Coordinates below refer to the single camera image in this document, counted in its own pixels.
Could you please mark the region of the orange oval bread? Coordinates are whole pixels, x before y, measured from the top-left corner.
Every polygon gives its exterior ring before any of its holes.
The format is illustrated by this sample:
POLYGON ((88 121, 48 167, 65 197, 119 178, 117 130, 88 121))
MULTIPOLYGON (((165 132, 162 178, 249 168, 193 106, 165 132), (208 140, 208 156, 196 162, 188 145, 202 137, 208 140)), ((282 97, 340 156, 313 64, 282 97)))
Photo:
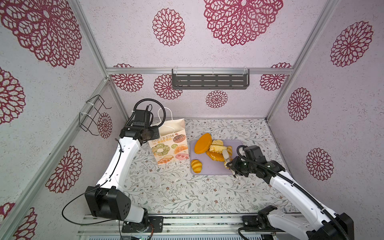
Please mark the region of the orange oval bread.
POLYGON ((220 153, 214 153, 214 152, 207 151, 206 154, 213 161, 217 161, 217 162, 224 162, 225 161, 224 156, 220 153))

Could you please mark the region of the printed paper bread bag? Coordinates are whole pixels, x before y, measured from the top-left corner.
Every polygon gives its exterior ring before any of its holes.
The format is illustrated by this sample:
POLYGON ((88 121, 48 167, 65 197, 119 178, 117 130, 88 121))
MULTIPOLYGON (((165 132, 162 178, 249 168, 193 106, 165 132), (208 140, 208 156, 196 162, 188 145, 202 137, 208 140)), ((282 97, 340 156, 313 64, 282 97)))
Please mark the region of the printed paper bread bag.
POLYGON ((189 160, 185 119, 174 119, 172 111, 167 107, 165 110, 169 111, 171 119, 159 128, 160 137, 149 141, 156 162, 164 165, 171 161, 189 160))

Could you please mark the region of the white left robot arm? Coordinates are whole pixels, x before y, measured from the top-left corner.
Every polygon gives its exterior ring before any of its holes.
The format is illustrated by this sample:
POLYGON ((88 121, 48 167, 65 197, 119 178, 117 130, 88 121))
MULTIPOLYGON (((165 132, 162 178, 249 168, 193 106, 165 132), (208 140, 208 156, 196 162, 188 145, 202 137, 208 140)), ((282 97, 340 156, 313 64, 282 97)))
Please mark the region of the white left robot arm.
POLYGON ((122 221, 137 232, 149 228, 148 211, 132 204, 123 192, 126 175, 137 152, 148 140, 159 137, 158 129, 152 129, 153 114, 150 110, 135 110, 121 130, 115 154, 96 186, 88 187, 85 198, 91 215, 107 220, 122 221))

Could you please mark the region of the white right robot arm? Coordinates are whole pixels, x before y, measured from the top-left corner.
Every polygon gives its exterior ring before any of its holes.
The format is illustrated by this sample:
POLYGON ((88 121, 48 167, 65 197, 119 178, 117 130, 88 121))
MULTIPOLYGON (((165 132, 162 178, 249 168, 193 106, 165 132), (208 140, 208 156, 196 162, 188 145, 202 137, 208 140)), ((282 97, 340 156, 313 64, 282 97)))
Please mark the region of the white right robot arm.
POLYGON ((269 205, 256 215, 243 217, 243 227, 247 232, 285 232, 299 240, 353 240, 354 222, 347 214, 337 214, 324 206, 302 188, 286 169, 276 161, 267 161, 258 146, 237 147, 237 156, 231 159, 228 151, 223 151, 225 166, 237 176, 256 175, 268 185, 283 194, 302 214, 295 217, 269 205))

